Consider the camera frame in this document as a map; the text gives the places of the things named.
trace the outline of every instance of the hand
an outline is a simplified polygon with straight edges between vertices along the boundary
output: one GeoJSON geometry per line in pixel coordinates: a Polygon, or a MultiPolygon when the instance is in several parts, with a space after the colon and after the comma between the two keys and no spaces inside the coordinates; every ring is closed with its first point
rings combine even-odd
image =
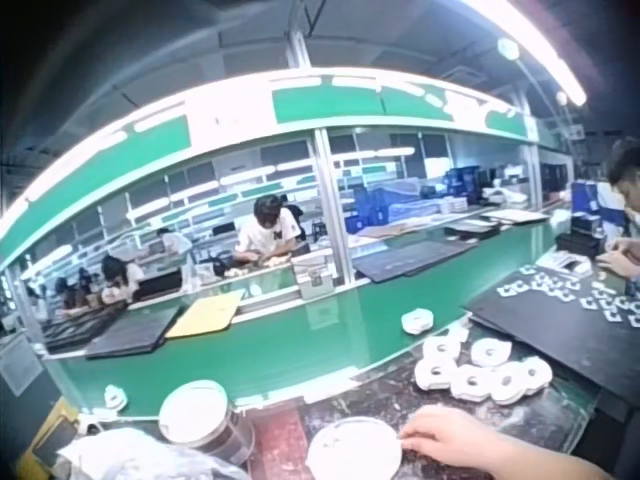
{"type": "Polygon", "coordinates": [[[622,250],[607,252],[596,258],[598,266],[607,268],[623,278],[640,275],[640,267],[633,263],[622,250]]]}
{"type": "Polygon", "coordinates": [[[504,435],[455,408],[422,407],[400,431],[402,448],[456,467],[489,470],[504,435]]]}

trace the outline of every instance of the plastic bag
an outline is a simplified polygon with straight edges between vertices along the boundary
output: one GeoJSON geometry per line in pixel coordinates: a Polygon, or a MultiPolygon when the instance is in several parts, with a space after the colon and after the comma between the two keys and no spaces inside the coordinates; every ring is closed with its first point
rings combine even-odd
{"type": "Polygon", "coordinates": [[[250,480],[220,459],[132,428],[76,440],[58,453],[72,465],[70,480],[250,480]]]}

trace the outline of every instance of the table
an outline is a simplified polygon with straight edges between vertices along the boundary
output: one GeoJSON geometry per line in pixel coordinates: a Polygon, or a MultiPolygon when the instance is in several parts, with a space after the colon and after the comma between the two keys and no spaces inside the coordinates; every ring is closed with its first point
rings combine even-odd
{"type": "MultiPolygon", "coordinates": [[[[437,235],[422,231],[386,242],[402,245],[437,235]]],[[[461,306],[469,299],[534,262],[553,239],[548,224],[512,228],[420,275],[365,285],[224,332],[170,340],[150,355],[46,364],[67,398],[81,408],[102,406],[108,384],[123,388],[129,398],[125,416],[157,415],[171,391],[204,378],[221,383],[239,405],[275,402],[318,377],[367,369],[413,345],[416,339],[400,328],[401,316],[410,310],[432,310],[435,330],[444,328],[463,315],[461,306]]],[[[149,308],[174,308],[180,301],[188,300],[149,308]]],[[[144,313],[140,309],[134,318],[142,320],[144,313]]]]}

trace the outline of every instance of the black mat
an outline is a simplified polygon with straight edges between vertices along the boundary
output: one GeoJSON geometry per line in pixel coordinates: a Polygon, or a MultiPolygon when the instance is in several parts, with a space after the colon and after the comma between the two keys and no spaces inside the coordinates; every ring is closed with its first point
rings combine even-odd
{"type": "Polygon", "coordinates": [[[86,346],[102,335],[127,309],[127,302],[118,302],[80,317],[43,327],[44,343],[49,353],[63,353],[86,346]]]}
{"type": "MultiPolygon", "coordinates": [[[[471,300],[466,308],[473,319],[528,343],[640,407],[640,329],[624,313],[623,322],[610,323],[601,309],[585,310],[578,300],[564,303],[532,290],[506,298],[496,292],[516,280],[530,283],[531,277],[514,273],[471,300]]],[[[585,280],[574,294],[586,297],[591,290],[591,281],[585,280]]]]}
{"type": "Polygon", "coordinates": [[[374,283],[412,276],[463,254],[475,244],[423,241],[402,248],[365,255],[353,260],[353,267],[374,283]]]}
{"type": "Polygon", "coordinates": [[[183,307],[123,318],[87,347],[85,357],[110,358],[150,353],[164,343],[164,335],[184,311],[183,307]]]}

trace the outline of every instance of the worker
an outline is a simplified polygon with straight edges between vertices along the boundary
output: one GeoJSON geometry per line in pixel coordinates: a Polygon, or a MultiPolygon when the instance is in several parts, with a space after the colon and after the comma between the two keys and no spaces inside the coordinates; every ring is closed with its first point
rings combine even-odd
{"type": "Polygon", "coordinates": [[[240,262],[264,262],[284,256],[297,244],[300,227],[276,195],[264,195],[253,205],[253,217],[242,225],[233,253],[240,262]]]}
{"type": "MultiPolygon", "coordinates": [[[[609,171],[609,183],[627,208],[640,212],[640,146],[621,152],[609,171]]],[[[629,280],[640,279],[640,239],[618,238],[611,251],[597,257],[598,265],[629,280]]]]}
{"type": "Polygon", "coordinates": [[[87,297],[75,285],[69,285],[67,279],[58,277],[54,285],[56,295],[62,298],[62,308],[58,311],[63,316],[74,315],[89,306],[87,297]]]}
{"type": "Polygon", "coordinates": [[[144,272],[134,262],[125,262],[111,255],[102,259],[102,274],[108,284],[102,291],[102,301],[106,304],[122,300],[131,302],[140,280],[144,278],[144,272]]]}
{"type": "Polygon", "coordinates": [[[161,228],[156,234],[162,239],[166,252],[171,255],[182,255],[191,249],[191,241],[180,232],[174,232],[168,228],[161,228]]]}
{"type": "Polygon", "coordinates": [[[499,433],[462,410],[426,406],[400,431],[402,447],[496,480],[612,480],[582,459],[499,433]]]}

